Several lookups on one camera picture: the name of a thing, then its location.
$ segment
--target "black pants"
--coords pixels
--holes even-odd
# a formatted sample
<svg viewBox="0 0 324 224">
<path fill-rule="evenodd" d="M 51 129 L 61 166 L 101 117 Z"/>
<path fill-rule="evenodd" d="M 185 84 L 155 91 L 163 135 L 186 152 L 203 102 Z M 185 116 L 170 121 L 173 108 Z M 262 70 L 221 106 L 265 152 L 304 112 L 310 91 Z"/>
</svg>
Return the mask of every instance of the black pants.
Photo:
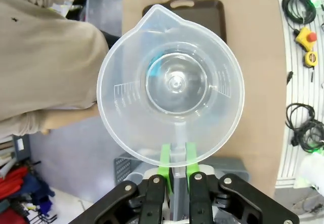
<svg viewBox="0 0 324 224">
<path fill-rule="evenodd" d="M 115 36 L 115 35 L 110 35 L 110 34 L 104 32 L 104 31 L 102 31 L 102 30 L 101 30 L 101 32 L 102 32 L 102 34 L 105 36 L 105 39 L 106 39 L 106 41 L 107 41 L 107 44 L 108 44 L 109 49 L 111 49 L 111 47 L 112 47 L 112 46 L 113 46 L 113 45 L 118 41 L 118 39 L 120 38 L 120 37 Z"/>
</svg>

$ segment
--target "red cloth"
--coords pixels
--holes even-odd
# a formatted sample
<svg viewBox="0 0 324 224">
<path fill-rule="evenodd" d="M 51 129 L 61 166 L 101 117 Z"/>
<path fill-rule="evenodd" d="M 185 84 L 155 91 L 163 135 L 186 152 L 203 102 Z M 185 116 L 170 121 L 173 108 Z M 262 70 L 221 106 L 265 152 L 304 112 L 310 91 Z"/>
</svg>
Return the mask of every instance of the red cloth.
<svg viewBox="0 0 324 224">
<path fill-rule="evenodd" d="M 7 209 L 0 214 L 1 224 L 27 224 L 27 222 L 12 209 Z"/>
<path fill-rule="evenodd" d="M 5 179 L 0 179 L 0 200 L 20 190 L 24 183 L 22 178 L 27 173 L 27 167 L 20 167 L 8 173 Z"/>
</svg>

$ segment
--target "yellow object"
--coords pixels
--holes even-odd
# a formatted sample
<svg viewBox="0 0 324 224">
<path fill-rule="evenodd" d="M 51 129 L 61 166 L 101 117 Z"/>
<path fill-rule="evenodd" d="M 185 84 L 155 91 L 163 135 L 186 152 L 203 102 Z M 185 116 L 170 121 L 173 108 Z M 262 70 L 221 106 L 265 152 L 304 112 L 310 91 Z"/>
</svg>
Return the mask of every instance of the yellow object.
<svg viewBox="0 0 324 224">
<path fill-rule="evenodd" d="M 318 65 L 317 52 L 308 52 L 305 55 L 305 65 L 307 67 L 315 67 Z"/>
<path fill-rule="evenodd" d="M 307 27 L 303 27 L 295 40 L 297 43 L 301 44 L 307 52 L 310 52 L 315 44 L 315 42 L 309 42 L 307 40 L 307 36 L 311 33 L 312 32 Z"/>
</svg>

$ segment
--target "white label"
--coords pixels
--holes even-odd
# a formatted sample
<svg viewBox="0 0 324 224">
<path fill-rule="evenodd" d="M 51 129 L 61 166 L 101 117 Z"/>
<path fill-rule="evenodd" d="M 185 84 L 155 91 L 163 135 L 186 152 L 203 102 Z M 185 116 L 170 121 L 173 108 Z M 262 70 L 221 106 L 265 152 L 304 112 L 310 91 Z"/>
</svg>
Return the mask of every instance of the white label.
<svg viewBox="0 0 324 224">
<path fill-rule="evenodd" d="M 25 147 L 24 147 L 24 142 L 22 141 L 22 139 L 18 139 L 18 140 L 17 140 L 17 145 L 18 145 L 18 150 L 19 150 L 19 151 L 22 151 L 22 150 L 25 149 Z"/>
</svg>

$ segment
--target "brown tray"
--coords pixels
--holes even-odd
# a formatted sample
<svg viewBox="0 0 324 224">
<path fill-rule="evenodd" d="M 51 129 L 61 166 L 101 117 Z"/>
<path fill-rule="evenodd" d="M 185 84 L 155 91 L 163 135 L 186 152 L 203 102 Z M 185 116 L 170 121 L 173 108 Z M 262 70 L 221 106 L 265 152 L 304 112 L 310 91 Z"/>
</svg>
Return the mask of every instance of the brown tray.
<svg viewBox="0 0 324 224">
<path fill-rule="evenodd" d="M 224 6 L 219 0 L 169 0 L 160 5 L 185 20 L 208 28 L 224 42 L 227 41 Z M 145 7 L 142 15 L 144 16 L 152 6 Z"/>
</svg>

